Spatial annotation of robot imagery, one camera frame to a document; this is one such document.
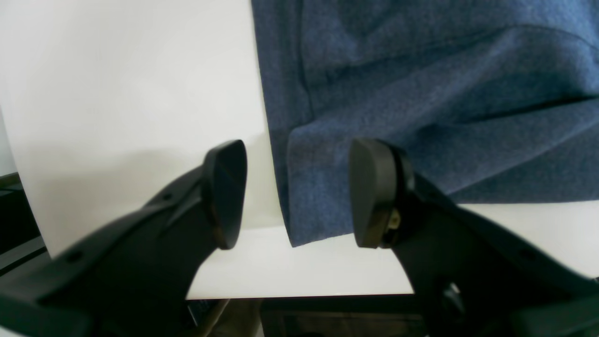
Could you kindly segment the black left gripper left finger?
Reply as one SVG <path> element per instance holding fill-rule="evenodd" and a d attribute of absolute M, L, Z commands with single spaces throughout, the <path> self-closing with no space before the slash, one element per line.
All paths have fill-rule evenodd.
<path fill-rule="evenodd" d="M 170 337 L 201 264 L 232 249 L 241 228 L 248 156 L 241 140 L 141 209 L 1 288 L 1 326 L 30 337 Z"/>

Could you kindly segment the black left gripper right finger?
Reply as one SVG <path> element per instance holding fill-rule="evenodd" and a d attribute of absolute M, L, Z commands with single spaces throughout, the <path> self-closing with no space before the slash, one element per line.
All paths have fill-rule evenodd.
<path fill-rule="evenodd" d="M 458 207 L 383 141 L 351 141 L 358 247 L 390 249 L 431 337 L 596 337 L 598 283 Z"/>

